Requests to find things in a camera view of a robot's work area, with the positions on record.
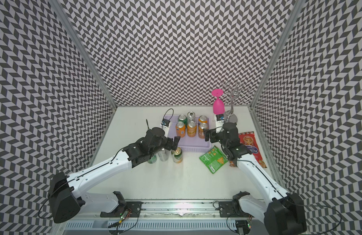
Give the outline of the green gold can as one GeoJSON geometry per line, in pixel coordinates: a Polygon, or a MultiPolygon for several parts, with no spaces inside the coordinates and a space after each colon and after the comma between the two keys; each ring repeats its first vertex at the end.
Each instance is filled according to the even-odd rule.
{"type": "Polygon", "coordinates": [[[183,151],[180,147],[178,147],[176,150],[172,150],[172,158],[176,164],[179,164],[183,161],[183,151]]]}

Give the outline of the green Sprite can front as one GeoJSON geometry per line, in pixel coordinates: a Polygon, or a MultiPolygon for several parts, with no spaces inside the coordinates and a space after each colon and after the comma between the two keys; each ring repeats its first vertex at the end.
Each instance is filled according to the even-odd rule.
{"type": "Polygon", "coordinates": [[[147,163],[149,163],[149,164],[154,164],[156,161],[157,161],[157,156],[154,155],[153,157],[151,157],[151,158],[147,161],[147,163]]]}

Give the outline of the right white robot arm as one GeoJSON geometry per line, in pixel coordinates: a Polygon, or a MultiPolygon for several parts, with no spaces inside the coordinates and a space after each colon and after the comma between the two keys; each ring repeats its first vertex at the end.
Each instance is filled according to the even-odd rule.
{"type": "Polygon", "coordinates": [[[290,194],[258,163],[250,149],[241,143],[236,123],[204,130],[205,141],[220,143],[223,153],[259,191],[262,200],[247,192],[235,196],[240,210],[262,222],[270,235],[300,235],[306,232],[304,203],[301,197],[290,194]]]}

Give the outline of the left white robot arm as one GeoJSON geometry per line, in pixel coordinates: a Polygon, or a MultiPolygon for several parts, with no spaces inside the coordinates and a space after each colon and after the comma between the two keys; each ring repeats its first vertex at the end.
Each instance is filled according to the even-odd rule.
{"type": "Polygon", "coordinates": [[[163,129],[154,127],[147,130],[145,137],[97,165],[69,175],[63,172],[55,174],[48,192],[51,218],[60,224],[80,213],[99,212],[101,217],[122,216],[129,208],[121,192],[102,194],[88,191],[120,172],[147,162],[163,149],[176,150],[179,141],[179,136],[169,138],[163,129]]]}

